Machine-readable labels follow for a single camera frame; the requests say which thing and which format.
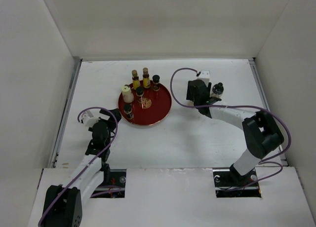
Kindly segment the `round black stopper bottle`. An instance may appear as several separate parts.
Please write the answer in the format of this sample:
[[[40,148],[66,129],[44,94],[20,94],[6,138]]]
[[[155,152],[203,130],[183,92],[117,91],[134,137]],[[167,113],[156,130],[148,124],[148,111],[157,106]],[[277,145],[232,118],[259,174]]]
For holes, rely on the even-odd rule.
[[[224,92],[224,87],[221,82],[215,84],[211,90],[211,97],[221,98]]]

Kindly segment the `small black cap spice jar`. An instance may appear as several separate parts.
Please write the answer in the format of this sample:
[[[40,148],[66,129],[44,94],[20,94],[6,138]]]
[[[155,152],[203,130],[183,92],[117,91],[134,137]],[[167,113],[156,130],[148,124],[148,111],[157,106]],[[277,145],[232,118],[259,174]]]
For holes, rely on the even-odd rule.
[[[123,111],[124,111],[127,119],[133,119],[134,118],[134,114],[133,114],[133,111],[132,111],[132,106],[130,104],[125,104],[123,106]]]

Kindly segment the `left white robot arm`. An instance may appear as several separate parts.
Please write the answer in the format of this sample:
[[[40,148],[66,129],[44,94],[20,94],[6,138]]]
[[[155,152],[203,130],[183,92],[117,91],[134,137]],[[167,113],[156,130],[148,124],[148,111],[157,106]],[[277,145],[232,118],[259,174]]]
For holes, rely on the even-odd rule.
[[[101,114],[108,116],[108,119],[103,119],[94,117],[91,110],[84,109],[77,117],[92,133],[85,155],[68,179],[47,189],[39,227],[80,226],[83,205],[98,186],[105,187],[111,181],[111,174],[105,171],[106,162],[110,146],[117,136],[121,114],[119,109],[98,107]]]

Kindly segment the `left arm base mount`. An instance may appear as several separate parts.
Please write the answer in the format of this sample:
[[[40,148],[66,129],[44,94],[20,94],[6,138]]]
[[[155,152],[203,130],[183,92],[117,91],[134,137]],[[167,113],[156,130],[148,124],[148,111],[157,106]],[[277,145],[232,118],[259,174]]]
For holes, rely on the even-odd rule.
[[[109,169],[104,174],[104,181],[96,188],[92,198],[124,198],[126,169]]]

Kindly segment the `yellow label sauce bottle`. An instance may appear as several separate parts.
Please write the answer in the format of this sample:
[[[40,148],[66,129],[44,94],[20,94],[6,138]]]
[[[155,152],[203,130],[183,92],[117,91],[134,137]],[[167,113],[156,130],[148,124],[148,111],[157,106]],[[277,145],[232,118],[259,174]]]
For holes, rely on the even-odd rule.
[[[148,89],[151,87],[151,81],[148,68],[143,68],[143,87]]]
[[[136,70],[132,70],[131,73],[132,73],[133,89],[136,90],[138,87],[140,87],[139,76]]]

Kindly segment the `cream cap rice shaker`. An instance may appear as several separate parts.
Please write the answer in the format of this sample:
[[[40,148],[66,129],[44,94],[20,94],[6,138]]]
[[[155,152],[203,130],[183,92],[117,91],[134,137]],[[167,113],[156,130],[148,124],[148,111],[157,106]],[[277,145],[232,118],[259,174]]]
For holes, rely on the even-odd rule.
[[[122,98],[125,103],[132,103],[134,101],[134,95],[132,93],[131,87],[129,85],[124,85],[121,88]]]

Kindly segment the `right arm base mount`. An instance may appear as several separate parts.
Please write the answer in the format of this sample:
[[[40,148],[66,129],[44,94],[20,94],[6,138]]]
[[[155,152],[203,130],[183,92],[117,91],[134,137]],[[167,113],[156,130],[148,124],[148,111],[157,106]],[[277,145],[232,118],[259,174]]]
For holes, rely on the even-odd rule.
[[[239,181],[232,179],[229,169],[213,169],[213,178],[217,198],[261,198],[259,184],[251,184],[257,180],[255,169]]]

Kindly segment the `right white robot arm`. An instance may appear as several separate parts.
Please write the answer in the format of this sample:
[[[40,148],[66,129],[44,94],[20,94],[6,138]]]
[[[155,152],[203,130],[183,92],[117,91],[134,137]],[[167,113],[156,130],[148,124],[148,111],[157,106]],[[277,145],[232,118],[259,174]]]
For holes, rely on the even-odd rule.
[[[193,102],[200,114],[226,122],[243,132],[246,150],[230,166],[229,180],[234,185],[245,182],[255,166],[284,142],[284,136],[270,113],[221,107],[218,104],[220,99],[211,97],[210,87],[200,79],[188,82],[186,99]]]

